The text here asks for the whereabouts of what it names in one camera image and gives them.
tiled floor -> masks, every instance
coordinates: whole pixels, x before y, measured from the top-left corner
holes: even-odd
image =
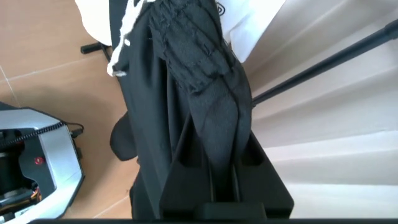
[[[118,161],[109,148],[126,108],[101,52],[80,53],[92,42],[73,0],[1,0],[0,101],[85,125],[76,143],[86,179],[65,217],[129,218],[139,166]]]

white garment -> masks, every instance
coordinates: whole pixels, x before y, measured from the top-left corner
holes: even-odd
[[[75,0],[83,25],[97,41],[111,45],[108,0]],[[240,62],[252,52],[285,0],[218,0],[225,41]]]

white curtain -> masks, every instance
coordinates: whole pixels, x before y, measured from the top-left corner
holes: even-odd
[[[253,96],[398,19],[396,0],[286,0],[244,67]],[[398,41],[253,110],[292,218],[398,217]]]

black rod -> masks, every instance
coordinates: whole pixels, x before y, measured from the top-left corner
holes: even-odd
[[[378,47],[390,40],[398,38],[398,19],[390,22],[383,29],[363,38],[357,43],[339,51],[338,53],[324,59],[316,65],[300,72],[296,76],[272,87],[270,90],[261,93],[253,99],[253,106],[272,98],[279,93],[283,93],[317,75],[322,74],[352,58],[355,58],[375,47]]]

tile grout line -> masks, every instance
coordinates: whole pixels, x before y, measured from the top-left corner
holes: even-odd
[[[102,214],[104,214],[105,212],[111,210],[112,208],[114,208],[115,206],[119,205],[123,200],[129,198],[129,196],[125,196],[124,198],[120,199],[119,201],[117,201],[116,203],[114,203],[113,205],[109,206],[108,208],[105,208],[105,210],[103,210],[102,212],[99,212],[99,214],[95,215],[93,218],[98,218],[99,216],[101,216]]]
[[[41,70],[38,70],[38,71],[26,73],[26,74],[23,74],[23,75],[18,75],[16,77],[9,78],[8,80],[16,80],[18,78],[27,77],[27,76],[30,76],[30,75],[34,75],[36,73],[46,72],[46,71],[49,71],[49,70],[52,70],[52,69],[56,69],[56,68],[62,68],[62,67],[68,66],[68,65],[73,65],[75,63],[82,62],[82,61],[89,60],[89,59],[93,59],[93,58],[96,58],[96,57],[99,57],[99,56],[103,56],[103,55],[99,54],[99,55],[94,55],[94,56],[90,56],[90,57],[87,57],[87,58],[82,58],[82,59],[79,59],[79,60],[74,60],[72,62],[63,63],[61,65],[57,65],[57,66],[54,66],[54,67],[41,69]]]
[[[11,93],[12,93],[12,96],[14,97],[15,102],[17,103],[18,107],[21,107],[20,104],[19,104],[17,95],[15,95],[14,90],[12,89],[11,84],[10,84],[10,82],[8,81],[8,78],[7,78],[7,76],[6,76],[6,73],[5,73],[4,70],[2,69],[2,66],[0,66],[0,70],[1,70],[1,73],[2,73],[2,75],[4,76],[4,78],[6,79],[6,82],[7,82],[7,84],[8,84],[8,87],[9,87],[10,90],[11,90]]]

